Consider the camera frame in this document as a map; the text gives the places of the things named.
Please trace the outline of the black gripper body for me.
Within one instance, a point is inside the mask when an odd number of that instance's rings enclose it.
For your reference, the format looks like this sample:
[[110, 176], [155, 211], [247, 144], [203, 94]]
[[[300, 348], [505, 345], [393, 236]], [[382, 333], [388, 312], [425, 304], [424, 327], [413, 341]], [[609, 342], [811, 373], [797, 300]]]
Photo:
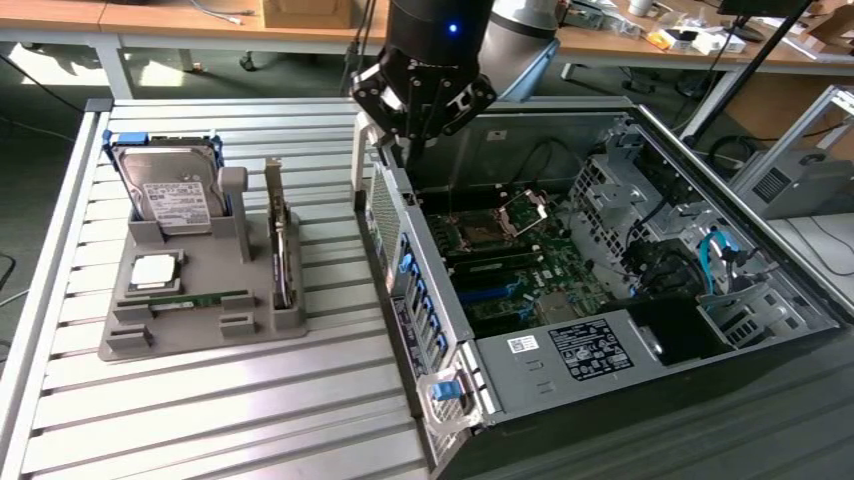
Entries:
[[413, 80], [465, 87], [481, 74], [478, 56], [490, 20], [490, 1], [393, 1], [382, 77], [405, 88]]

